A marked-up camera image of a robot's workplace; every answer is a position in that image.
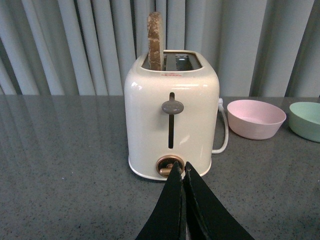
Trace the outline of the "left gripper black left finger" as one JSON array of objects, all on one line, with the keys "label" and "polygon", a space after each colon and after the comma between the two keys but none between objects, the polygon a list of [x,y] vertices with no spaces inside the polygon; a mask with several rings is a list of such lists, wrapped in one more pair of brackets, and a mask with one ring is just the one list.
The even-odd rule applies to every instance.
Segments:
[{"label": "left gripper black left finger", "polygon": [[177,162],[166,180],[157,204],[136,237],[137,240],[183,240],[185,238],[185,192]]}]

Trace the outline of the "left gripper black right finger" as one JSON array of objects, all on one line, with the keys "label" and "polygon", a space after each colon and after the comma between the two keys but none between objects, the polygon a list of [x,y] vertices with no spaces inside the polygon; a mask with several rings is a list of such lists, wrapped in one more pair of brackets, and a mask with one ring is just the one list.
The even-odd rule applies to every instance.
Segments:
[{"label": "left gripper black right finger", "polygon": [[186,195],[186,222],[190,239],[253,239],[227,211],[190,162],[185,165],[183,187]]}]

